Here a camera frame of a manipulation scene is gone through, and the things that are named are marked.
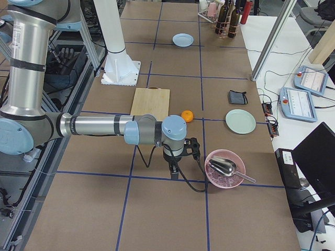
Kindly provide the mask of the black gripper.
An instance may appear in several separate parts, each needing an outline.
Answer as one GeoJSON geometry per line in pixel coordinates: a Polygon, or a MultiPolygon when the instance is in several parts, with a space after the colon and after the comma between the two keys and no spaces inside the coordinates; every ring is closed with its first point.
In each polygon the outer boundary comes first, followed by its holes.
{"type": "Polygon", "coordinates": [[[168,153],[167,151],[164,150],[163,157],[168,162],[168,165],[170,167],[171,179],[178,180],[179,177],[178,162],[182,159],[182,156],[179,155],[173,157],[171,153],[168,153]]]}

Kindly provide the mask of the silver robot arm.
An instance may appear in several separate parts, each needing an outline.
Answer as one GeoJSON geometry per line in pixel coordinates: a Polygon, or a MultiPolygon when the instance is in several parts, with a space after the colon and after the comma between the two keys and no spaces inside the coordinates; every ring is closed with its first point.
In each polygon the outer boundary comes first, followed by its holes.
{"type": "Polygon", "coordinates": [[[186,122],[177,115],[80,116],[45,112],[41,101],[50,31],[80,19],[79,1],[9,1],[13,45],[7,103],[1,108],[1,152],[18,155],[71,135],[123,136],[128,144],[163,147],[172,179],[186,151],[186,122]]]}

